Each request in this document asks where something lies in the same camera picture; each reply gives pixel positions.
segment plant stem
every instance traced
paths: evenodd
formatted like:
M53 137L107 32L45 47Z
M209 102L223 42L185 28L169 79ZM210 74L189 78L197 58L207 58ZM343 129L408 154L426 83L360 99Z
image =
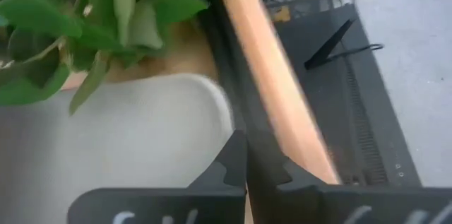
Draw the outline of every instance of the plant stem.
M59 43L64 41L63 37L59 37L57 40L55 40L53 43L51 43L48 47L46 47L44 50L42 50L39 54L29 58L24 63L36 61L38 59L44 58L50 51L52 51L54 48L58 47Z

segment wooden board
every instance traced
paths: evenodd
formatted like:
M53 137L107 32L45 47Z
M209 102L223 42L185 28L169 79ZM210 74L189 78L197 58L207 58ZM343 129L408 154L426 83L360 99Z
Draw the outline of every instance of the wooden board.
M339 183L321 133L260 0L223 0L285 154L329 184Z

